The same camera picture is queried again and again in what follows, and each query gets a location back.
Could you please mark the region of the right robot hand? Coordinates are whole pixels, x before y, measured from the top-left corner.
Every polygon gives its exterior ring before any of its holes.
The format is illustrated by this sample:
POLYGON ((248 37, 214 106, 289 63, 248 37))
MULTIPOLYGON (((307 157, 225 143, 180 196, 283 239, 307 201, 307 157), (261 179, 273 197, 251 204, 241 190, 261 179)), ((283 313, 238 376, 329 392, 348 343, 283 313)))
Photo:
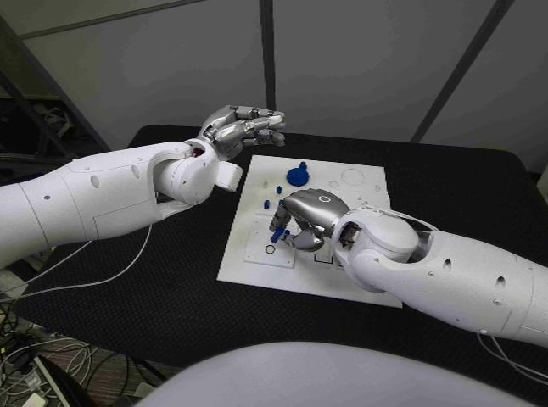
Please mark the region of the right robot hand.
POLYGON ((303 189, 293 192, 278 204, 270 222, 270 231, 283 231, 294 220, 300 233, 289 234, 280 240, 291 248, 303 252, 314 252, 325 246, 325 238, 330 238, 335 226, 351 208, 343 200, 322 189, 303 189))

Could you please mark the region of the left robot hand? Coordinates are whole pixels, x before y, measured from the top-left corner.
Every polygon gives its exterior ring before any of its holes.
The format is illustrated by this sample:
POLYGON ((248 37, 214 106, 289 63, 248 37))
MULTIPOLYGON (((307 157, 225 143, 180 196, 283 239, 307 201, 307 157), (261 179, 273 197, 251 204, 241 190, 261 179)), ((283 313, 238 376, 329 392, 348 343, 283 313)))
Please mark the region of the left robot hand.
POLYGON ((198 138, 214 146, 221 161, 231 161, 244 148, 283 147, 286 114, 276 110, 227 105, 205 120, 198 138))

